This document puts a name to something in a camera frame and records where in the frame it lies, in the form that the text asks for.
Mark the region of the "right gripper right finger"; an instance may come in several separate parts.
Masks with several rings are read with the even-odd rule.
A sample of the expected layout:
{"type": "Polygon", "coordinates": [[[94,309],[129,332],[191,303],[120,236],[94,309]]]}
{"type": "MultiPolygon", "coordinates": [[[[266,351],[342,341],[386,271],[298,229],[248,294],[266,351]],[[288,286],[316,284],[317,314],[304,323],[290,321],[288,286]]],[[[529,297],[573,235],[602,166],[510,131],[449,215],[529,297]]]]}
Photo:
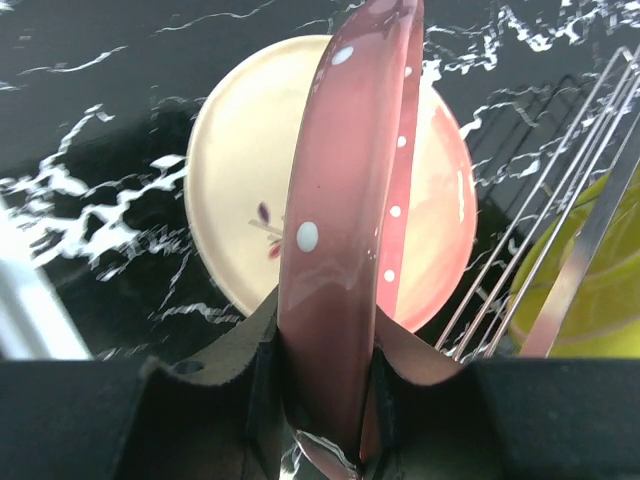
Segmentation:
{"type": "Polygon", "coordinates": [[[371,479],[635,479],[639,364],[490,358],[460,364],[376,316],[382,457],[371,479]]]}

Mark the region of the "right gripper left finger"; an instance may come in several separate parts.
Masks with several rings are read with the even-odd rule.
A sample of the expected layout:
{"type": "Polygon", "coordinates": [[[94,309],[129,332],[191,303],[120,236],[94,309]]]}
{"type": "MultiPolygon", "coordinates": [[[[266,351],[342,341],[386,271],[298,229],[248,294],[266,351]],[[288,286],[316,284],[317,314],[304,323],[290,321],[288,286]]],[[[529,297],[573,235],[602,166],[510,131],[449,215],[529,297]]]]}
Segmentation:
{"type": "Polygon", "coordinates": [[[5,361],[5,479],[275,479],[277,297],[175,365],[5,361]]]}

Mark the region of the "metal wire dish rack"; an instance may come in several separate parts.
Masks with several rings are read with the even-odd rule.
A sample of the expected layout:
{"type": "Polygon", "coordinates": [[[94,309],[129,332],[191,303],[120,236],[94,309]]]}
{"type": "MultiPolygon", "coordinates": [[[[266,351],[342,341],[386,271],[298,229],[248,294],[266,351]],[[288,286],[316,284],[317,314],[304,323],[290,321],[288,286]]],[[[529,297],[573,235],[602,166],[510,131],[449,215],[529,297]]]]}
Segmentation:
{"type": "Polygon", "coordinates": [[[639,174],[639,54],[618,49],[604,68],[558,74],[505,91],[470,136],[478,223],[459,287],[423,328],[424,339],[465,363],[551,350],[635,173],[639,174]],[[522,344],[508,331],[516,308],[578,197],[608,180],[522,344]]]}

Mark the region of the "green polka dot plate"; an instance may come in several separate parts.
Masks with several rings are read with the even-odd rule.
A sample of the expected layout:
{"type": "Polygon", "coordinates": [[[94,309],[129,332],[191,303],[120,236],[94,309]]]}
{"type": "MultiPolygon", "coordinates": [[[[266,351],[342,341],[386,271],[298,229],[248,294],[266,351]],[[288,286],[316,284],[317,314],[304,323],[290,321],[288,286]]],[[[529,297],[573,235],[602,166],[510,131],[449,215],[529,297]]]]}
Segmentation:
{"type": "MultiPolygon", "coordinates": [[[[601,177],[578,197],[508,327],[520,345],[601,193],[601,177]]],[[[635,173],[560,329],[552,357],[639,356],[639,174],[635,173]]]]}

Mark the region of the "pink polka dot plate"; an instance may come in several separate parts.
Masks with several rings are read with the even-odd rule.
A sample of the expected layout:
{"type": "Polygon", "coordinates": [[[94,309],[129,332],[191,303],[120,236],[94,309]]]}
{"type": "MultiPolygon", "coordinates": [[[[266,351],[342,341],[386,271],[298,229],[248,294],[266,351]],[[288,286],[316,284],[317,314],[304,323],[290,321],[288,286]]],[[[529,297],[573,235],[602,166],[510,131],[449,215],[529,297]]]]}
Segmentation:
{"type": "Polygon", "coordinates": [[[424,5],[368,1],[329,41],[313,76],[285,211],[278,329],[284,405],[307,458],[360,477],[382,223],[393,172],[412,163],[424,5]]]}

